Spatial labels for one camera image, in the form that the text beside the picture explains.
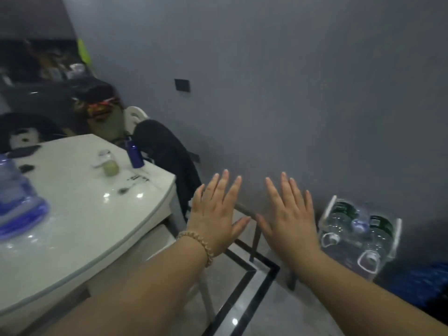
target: bracelet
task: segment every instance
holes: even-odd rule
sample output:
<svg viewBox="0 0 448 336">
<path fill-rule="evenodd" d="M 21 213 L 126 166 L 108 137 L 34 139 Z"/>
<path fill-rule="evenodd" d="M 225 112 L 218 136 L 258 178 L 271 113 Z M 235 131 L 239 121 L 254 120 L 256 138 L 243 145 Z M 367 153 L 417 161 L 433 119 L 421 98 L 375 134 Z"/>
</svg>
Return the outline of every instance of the bracelet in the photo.
<svg viewBox="0 0 448 336">
<path fill-rule="evenodd" d="M 213 262 L 213 258 L 215 257 L 213 255 L 213 252 L 211 251 L 210 247 L 208 246 L 208 243 L 206 241 L 204 241 L 204 238 L 202 238 L 201 236 L 199 236 L 197 233 L 193 232 L 193 231 L 182 231 L 181 233 L 179 233 L 177 235 L 177 240 L 182 238 L 183 236 L 187 236 L 190 238 L 193 238 L 195 240 L 197 240 L 199 243 L 201 243 L 201 245 L 204 247 L 205 252 L 207 252 L 207 264 L 205 265 L 205 267 L 209 267 L 211 265 L 211 263 Z"/>
</svg>

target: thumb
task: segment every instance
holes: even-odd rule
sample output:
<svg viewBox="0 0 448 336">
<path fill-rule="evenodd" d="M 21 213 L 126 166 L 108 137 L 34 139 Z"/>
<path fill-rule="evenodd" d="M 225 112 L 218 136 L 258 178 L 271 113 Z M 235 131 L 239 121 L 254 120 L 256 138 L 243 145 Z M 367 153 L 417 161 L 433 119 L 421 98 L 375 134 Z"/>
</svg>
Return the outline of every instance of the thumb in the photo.
<svg viewBox="0 0 448 336">
<path fill-rule="evenodd" d="M 238 219 L 232 225 L 232 239 L 233 240 L 237 239 L 242 234 L 242 232 L 244 231 L 246 226 L 249 224 L 249 222 L 250 222 L 250 217 L 243 217 L 243 218 Z"/>
<path fill-rule="evenodd" d="M 266 219 L 261 214 L 257 214 L 256 219 L 258 226 L 260 226 L 260 229 L 263 232 L 263 235 L 265 237 L 271 237 L 272 229 Z"/>
</svg>

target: jar with yellow liquid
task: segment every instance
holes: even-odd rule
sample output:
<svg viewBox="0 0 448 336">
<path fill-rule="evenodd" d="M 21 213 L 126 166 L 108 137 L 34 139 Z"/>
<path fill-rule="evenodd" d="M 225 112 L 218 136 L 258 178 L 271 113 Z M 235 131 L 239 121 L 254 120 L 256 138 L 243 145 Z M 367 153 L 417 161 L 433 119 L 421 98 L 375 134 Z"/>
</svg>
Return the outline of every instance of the jar with yellow liquid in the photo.
<svg viewBox="0 0 448 336">
<path fill-rule="evenodd" d="M 115 157 L 109 150 L 101 150 L 98 153 L 98 157 L 101 167 L 108 177 L 117 175 L 120 172 L 120 168 L 115 161 Z"/>
</svg>

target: black wall switch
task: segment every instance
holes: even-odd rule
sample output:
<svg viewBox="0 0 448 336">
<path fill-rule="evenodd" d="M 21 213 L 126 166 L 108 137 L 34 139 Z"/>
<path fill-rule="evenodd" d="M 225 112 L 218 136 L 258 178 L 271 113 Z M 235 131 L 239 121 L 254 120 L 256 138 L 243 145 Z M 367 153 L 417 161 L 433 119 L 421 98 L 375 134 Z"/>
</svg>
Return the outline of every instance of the black wall switch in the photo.
<svg viewBox="0 0 448 336">
<path fill-rule="evenodd" d="M 174 79 L 176 90 L 190 93 L 190 80 Z"/>
</svg>

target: finger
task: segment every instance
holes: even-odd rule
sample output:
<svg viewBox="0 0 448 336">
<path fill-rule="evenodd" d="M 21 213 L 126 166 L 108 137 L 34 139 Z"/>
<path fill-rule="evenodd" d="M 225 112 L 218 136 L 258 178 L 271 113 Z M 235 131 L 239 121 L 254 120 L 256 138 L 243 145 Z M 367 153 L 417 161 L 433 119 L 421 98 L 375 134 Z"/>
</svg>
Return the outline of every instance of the finger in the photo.
<svg viewBox="0 0 448 336">
<path fill-rule="evenodd" d="M 202 191 L 204 190 L 204 187 L 205 187 L 205 185 L 202 184 L 194 192 L 193 200 L 191 203 L 191 212 L 201 211 L 201 198 L 202 198 Z"/>
<path fill-rule="evenodd" d="M 271 198 L 272 209 L 274 212 L 277 212 L 278 209 L 284 208 L 283 201 L 269 177 L 266 178 L 266 187 L 269 197 Z"/>
<path fill-rule="evenodd" d="M 243 217 L 232 225 L 232 242 L 237 239 L 250 222 L 250 217 Z"/>
<path fill-rule="evenodd" d="M 305 200 L 306 212 L 310 215 L 310 217 L 313 217 L 314 219 L 313 198 L 311 197 L 311 193 L 308 190 L 306 190 L 305 192 Z"/>
<path fill-rule="evenodd" d="M 281 174 L 281 191 L 285 207 L 295 207 L 296 201 L 294 199 L 294 195 L 291 190 L 291 185 L 289 184 L 286 172 L 282 172 Z"/>
<path fill-rule="evenodd" d="M 224 192 L 225 192 L 225 188 L 227 186 L 227 182 L 228 182 L 228 171 L 224 170 L 223 176 L 222 176 L 221 180 L 218 182 L 218 185 L 216 186 L 215 193 L 213 193 L 213 196 L 211 198 L 212 201 L 214 201 L 215 203 L 219 203 L 219 204 L 221 204 L 223 202 Z"/>
<path fill-rule="evenodd" d="M 208 183 L 207 188 L 204 191 L 204 195 L 202 197 L 202 202 L 206 203 L 209 202 L 211 197 L 213 196 L 213 193 L 216 189 L 216 184 L 218 184 L 218 180 L 220 178 L 219 174 L 215 174 L 213 178 L 210 180 L 210 183 Z"/>
<path fill-rule="evenodd" d="M 257 214 L 255 216 L 257 219 L 257 224 L 260 226 L 261 232 L 263 232 L 263 235 L 265 237 L 271 237 L 272 236 L 272 229 L 269 223 L 266 221 L 266 219 L 261 215 Z"/>
<path fill-rule="evenodd" d="M 291 189 L 293 191 L 294 199 L 296 201 L 296 205 L 299 208 L 300 211 L 306 210 L 305 208 L 305 202 L 303 201 L 302 193 L 300 192 L 299 188 L 297 187 L 297 183 L 293 178 L 289 179 L 289 183 L 291 184 Z"/>
<path fill-rule="evenodd" d="M 235 203 L 238 199 L 238 192 L 240 191 L 242 181 L 243 179 L 239 175 L 224 198 L 223 207 L 227 212 L 233 212 L 233 209 L 235 208 Z"/>
</svg>

